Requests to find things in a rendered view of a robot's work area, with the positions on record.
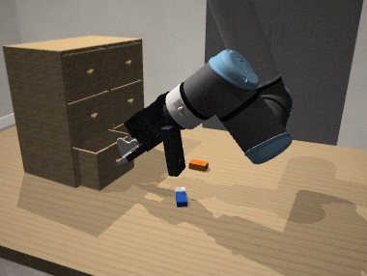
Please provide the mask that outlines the white and blue eraser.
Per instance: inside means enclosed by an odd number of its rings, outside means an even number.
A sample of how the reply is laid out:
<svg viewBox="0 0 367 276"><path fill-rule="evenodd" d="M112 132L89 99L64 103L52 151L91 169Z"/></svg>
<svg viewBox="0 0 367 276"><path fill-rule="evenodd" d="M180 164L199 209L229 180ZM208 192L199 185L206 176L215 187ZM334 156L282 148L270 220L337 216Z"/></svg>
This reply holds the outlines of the white and blue eraser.
<svg viewBox="0 0 367 276"><path fill-rule="evenodd" d="M175 187L177 207L187 207L187 198L184 187Z"/></svg>

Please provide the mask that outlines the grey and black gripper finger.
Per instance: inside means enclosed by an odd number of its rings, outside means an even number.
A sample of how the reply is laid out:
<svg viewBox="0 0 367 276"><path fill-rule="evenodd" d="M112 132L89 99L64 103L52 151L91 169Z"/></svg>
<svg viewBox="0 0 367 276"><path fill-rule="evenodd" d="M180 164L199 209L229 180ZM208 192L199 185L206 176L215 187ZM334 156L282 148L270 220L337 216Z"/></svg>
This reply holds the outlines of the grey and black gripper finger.
<svg viewBox="0 0 367 276"><path fill-rule="evenodd" d="M130 134L128 134L128 135L127 135L127 138L128 138L128 141L129 141L129 142L130 142L130 141L132 141L132 140L134 140L134 139L136 139L136 138L133 138L133 139L132 139L132 137L130 136Z"/></svg>
<svg viewBox="0 0 367 276"><path fill-rule="evenodd" d="M153 143L150 142L146 146L143 146L138 143L136 139L128 142L123 138L119 138L117 140L117 145L120 150L120 153L122 155L122 160L120 160L116 165L117 166L125 166L130 161L132 161L134 158L148 150L153 146ZM134 150L136 147L138 147L136 150ZM133 151L134 150L134 151Z"/></svg>

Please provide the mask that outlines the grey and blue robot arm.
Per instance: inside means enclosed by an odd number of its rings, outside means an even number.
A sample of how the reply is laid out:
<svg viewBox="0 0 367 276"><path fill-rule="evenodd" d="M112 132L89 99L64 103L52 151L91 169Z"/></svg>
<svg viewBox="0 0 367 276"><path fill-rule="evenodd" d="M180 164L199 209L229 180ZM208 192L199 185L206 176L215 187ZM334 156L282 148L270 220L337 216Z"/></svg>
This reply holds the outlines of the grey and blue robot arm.
<svg viewBox="0 0 367 276"><path fill-rule="evenodd" d="M283 126L292 114L293 97L276 68L253 1L208 2L230 50L210 58L172 90L166 96L168 112L186 129L216 115L253 164L265 163L292 144ZM166 125L161 135L168 175L177 177L185 169L181 131Z"/></svg>

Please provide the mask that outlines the dark brown chest of drawers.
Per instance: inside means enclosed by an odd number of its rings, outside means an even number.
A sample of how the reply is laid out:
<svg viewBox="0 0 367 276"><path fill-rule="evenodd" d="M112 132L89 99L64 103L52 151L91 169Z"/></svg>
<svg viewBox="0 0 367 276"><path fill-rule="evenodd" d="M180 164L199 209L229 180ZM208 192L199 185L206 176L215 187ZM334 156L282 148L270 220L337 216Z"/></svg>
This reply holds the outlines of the dark brown chest of drawers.
<svg viewBox="0 0 367 276"><path fill-rule="evenodd" d="M74 39L5 45L3 52L24 173L77 188L80 185L73 147L104 131L114 130L129 119L113 125L112 88L141 80L144 109L144 81L142 39L110 37L70 42ZM141 47L142 76L111 86L108 46L131 42L139 42ZM94 48L104 48L106 52L109 87L68 99L63 54ZM68 102L103 91L110 98L111 126L73 144Z"/></svg>

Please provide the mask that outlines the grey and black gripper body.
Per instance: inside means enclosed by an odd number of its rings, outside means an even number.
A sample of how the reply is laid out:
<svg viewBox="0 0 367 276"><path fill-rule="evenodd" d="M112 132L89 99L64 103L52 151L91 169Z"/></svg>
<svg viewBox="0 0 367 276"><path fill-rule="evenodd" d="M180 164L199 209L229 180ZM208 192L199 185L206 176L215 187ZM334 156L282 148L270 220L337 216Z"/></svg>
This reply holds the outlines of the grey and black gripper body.
<svg viewBox="0 0 367 276"><path fill-rule="evenodd" d="M138 111L124 123L132 139L136 138L139 144L146 146L150 142L153 143L147 152L163 142L161 129L166 125L174 126L179 130L185 129L177 124L168 112L166 96L169 93L160 95L151 105Z"/></svg>

